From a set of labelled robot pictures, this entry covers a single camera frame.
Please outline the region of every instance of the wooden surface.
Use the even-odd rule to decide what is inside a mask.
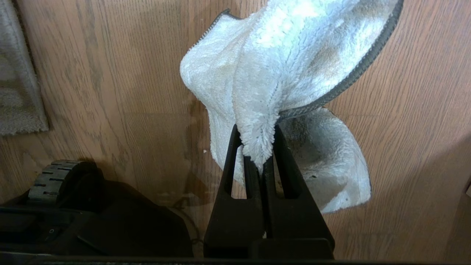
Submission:
[[[52,160],[93,159],[108,179],[184,206],[203,234],[221,170],[179,62],[220,11],[264,3],[18,0],[51,131],[0,138],[0,200]],[[469,25],[471,1],[406,1],[378,59],[327,105],[373,186],[367,204],[325,215],[337,258],[471,260]]]

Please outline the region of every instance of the white towel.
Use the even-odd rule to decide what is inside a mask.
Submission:
[[[319,107],[372,63],[401,9],[397,0],[270,0],[246,19],[219,15],[180,65],[185,85],[208,109],[218,165],[237,124],[243,150],[234,179],[244,182],[242,153],[261,171],[280,123],[322,212],[366,202],[371,187],[361,150]]]

